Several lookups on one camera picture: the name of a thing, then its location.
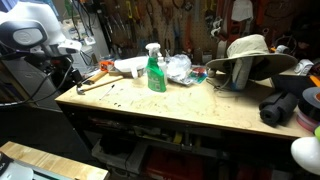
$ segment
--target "white lamp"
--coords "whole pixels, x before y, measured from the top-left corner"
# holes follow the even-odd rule
[[[293,159],[310,173],[320,175],[320,126],[314,137],[302,137],[291,144]]]

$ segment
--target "hanging tool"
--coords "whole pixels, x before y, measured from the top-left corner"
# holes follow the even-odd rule
[[[220,25],[219,31],[217,34],[214,33],[215,39],[218,42],[217,46],[217,53],[216,53],[216,58],[224,58],[225,57],[225,52],[227,49],[227,44],[228,44],[228,21],[227,21],[227,14],[228,14],[228,8],[229,4],[231,3],[231,0],[218,0],[217,3],[217,14],[216,14],[216,20],[213,23],[215,25]]]
[[[172,4],[180,12],[180,16],[179,17],[180,17],[180,19],[182,19],[182,17],[183,17],[183,9],[185,7],[186,0],[183,0],[182,3],[180,4],[180,6],[178,6],[178,4],[176,3],[176,0],[172,0]]]
[[[191,14],[188,15],[188,19],[187,19],[187,25],[186,25],[186,30],[185,30],[184,51],[185,51],[186,55],[190,58],[191,62],[193,62],[193,46],[192,46],[190,36],[191,36]]]
[[[168,8],[163,8],[162,11],[163,11],[162,13],[163,13],[165,20],[166,20],[166,27],[165,27],[165,30],[163,33],[163,39],[164,39],[167,37],[167,31],[168,31],[168,27],[169,27],[170,21],[173,16],[173,10],[171,7],[168,7]]]
[[[105,9],[103,9],[102,5],[104,5],[104,4],[100,3],[100,1],[98,1],[98,0],[94,0],[93,3],[95,5],[95,7],[96,7],[96,13],[98,15],[98,19],[99,19],[99,22],[100,22],[101,30],[102,30],[102,33],[103,33],[103,35],[105,37],[109,53],[111,54],[112,51],[114,51],[114,50],[112,48],[111,36],[109,34],[108,28],[106,27],[106,21],[105,21],[105,18],[104,18],[104,15],[107,14],[106,12],[103,12],[103,10],[105,10]]]
[[[208,1],[206,0],[205,5],[204,5],[204,19],[207,25],[207,30],[208,33],[210,34],[210,31],[212,30],[212,23],[214,22],[216,18],[216,12],[214,11],[214,0],[211,0],[210,2],[210,8],[208,8]]]
[[[121,30],[121,27],[120,27],[118,21],[113,17],[113,15],[110,15],[110,17],[111,17],[111,20],[113,21],[113,23],[119,28],[119,30]]]
[[[117,13],[116,16],[117,16],[116,18],[117,18],[118,21],[120,22],[120,25],[122,26],[123,31],[124,31],[125,33],[127,33],[127,30],[126,30],[126,28],[124,27],[124,24],[123,24],[123,22],[122,22],[122,20],[121,20],[120,14]]]
[[[91,85],[91,86],[88,86],[88,87],[77,87],[77,93],[79,94],[79,95],[84,95],[84,92],[86,92],[86,91],[89,91],[89,90],[91,90],[91,89],[95,89],[95,88],[97,88],[97,87],[101,87],[101,86],[104,86],[104,85],[106,85],[106,84],[110,84],[110,83],[112,83],[112,82],[115,82],[115,81],[118,81],[118,80],[120,80],[120,79],[123,79],[123,76],[116,76],[116,77],[114,77],[114,78],[110,78],[110,79],[108,79],[107,81],[104,81],[103,83],[100,83],[100,84],[94,84],[94,85]]]
[[[170,39],[168,38],[164,39],[164,50],[166,52],[166,56],[169,57],[170,51],[171,51],[171,42],[170,42]]]
[[[130,32],[131,32],[131,36],[129,36],[129,39],[131,39],[132,42],[136,43],[137,42],[136,30],[134,29],[134,22],[133,22],[130,0],[126,0],[126,5],[128,8],[128,18],[129,18],[129,25],[130,25]]]
[[[180,54],[181,53],[181,43],[180,43],[180,21],[179,21],[179,18],[174,19],[173,33],[174,33],[174,52],[173,52],[173,54]]]
[[[217,41],[219,41],[221,23],[222,23],[222,19],[219,16],[217,16],[216,20],[212,23],[211,38],[214,38]]]
[[[107,22],[107,25],[108,25],[109,31],[110,31],[110,33],[112,34],[112,33],[113,33],[113,31],[112,31],[112,28],[111,28],[111,25],[110,25],[109,17],[104,16],[104,18],[106,19],[106,22]]]
[[[151,42],[159,42],[159,33],[158,33],[158,29],[155,28],[154,26],[154,14],[153,14],[153,5],[151,3],[151,0],[148,0],[147,4],[146,4],[146,9],[150,18],[150,24],[152,27],[152,35],[150,38]]]
[[[134,0],[134,9],[135,9],[135,12],[136,12],[136,18],[135,18],[135,22],[136,24],[139,25],[140,29],[143,29],[144,26],[143,26],[143,21],[142,21],[142,16],[140,14],[140,10],[139,10],[139,2],[138,0]]]
[[[162,0],[157,0],[158,2],[158,5],[161,7],[161,13],[160,13],[160,16],[161,16],[161,21],[163,20],[163,11],[164,11],[164,7],[163,7],[163,1]]]
[[[120,5],[119,2],[117,0],[113,0],[114,2],[114,9],[116,10],[117,13],[120,12]]]
[[[185,11],[189,12],[189,11],[191,11],[192,8],[193,8],[193,3],[190,2],[190,1],[187,1],[187,2],[185,3],[185,5],[184,5],[183,8],[184,8]]]

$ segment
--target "wide-brim hat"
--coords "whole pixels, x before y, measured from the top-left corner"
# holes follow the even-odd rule
[[[206,67],[223,73],[231,73],[238,58],[253,57],[249,79],[264,80],[295,66],[298,60],[290,55],[270,53],[264,37],[259,34],[239,38],[230,44],[228,58],[214,59]]]

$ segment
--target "wooden board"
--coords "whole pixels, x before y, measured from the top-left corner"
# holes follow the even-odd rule
[[[109,172],[44,151],[7,142],[0,148],[7,156],[77,180],[105,180]]]
[[[147,78],[143,76],[112,83],[114,88],[102,100],[99,98],[112,84],[87,91],[85,95],[78,95],[74,87],[56,98],[56,101],[130,116],[280,138],[312,136],[297,123],[297,109],[286,124],[270,127],[262,122],[259,104],[273,92],[273,88],[269,80],[260,83],[265,85],[252,83],[242,93],[214,91],[207,82],[191,87],[169,83],[166,92],[158,93],[148,88]]]

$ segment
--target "workbench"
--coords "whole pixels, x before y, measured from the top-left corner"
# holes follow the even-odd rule
[[[109,177],[109,172],[107,170],[56,156],[10,141],[0,147],[0,151],[10,158],[28,163],[70,179],[105,180]]]
[[[98,82],[110,78],[114,77],[106,75]],[[112,85],[115,86],[108,95],[99,100]],[[173,129],[185,137],[188,134],[213,136],[217,130],[221,130],[249,137],[284,139],[290,144],[296,138],[312,136],[311,132],[297,123],[297,108],[284,124],[271,127],[263,123],[259,115],[259,104],[272,92],[274,88],[267,79],[249,83],[243,92],[215,91],[211,84],[203,81],[190,87],[169,82],[167,91],[159,93],[150,90],[147,77],[142,76],[138,79],[122,79],[87,91],[85,95],[77,94],[76,87],[73,87],[56,98],[56,102],[89,149],[93,145],[83,131],[104,134],[109,130],[92,123],[90,119],[94,118]],[[189,147],[192,152],[201,152],[199,149],[192,150],[194,146],[190,147],[188,143],[183,141],[182,148]],[[203,151],[203,154],[218,156],[219,153]]]

